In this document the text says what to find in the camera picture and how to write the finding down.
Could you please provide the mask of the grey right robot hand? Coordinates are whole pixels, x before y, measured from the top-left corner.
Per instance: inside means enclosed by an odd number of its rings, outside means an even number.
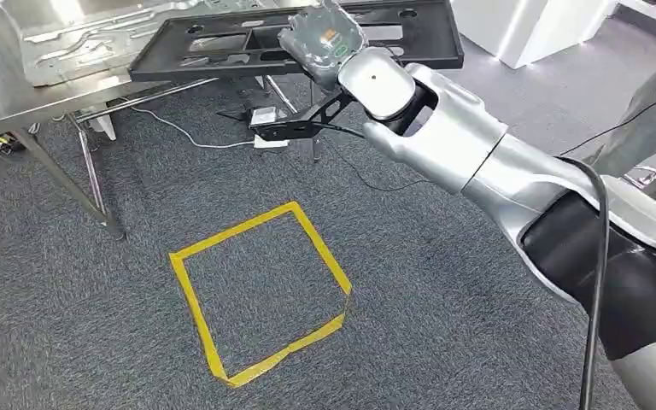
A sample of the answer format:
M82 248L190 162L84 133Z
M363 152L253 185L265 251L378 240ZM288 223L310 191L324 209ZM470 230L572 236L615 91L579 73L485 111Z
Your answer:
M288 22L278 34L280 47L324 91L337 87L342 65L368 46L358 22L335 1L309 5Z

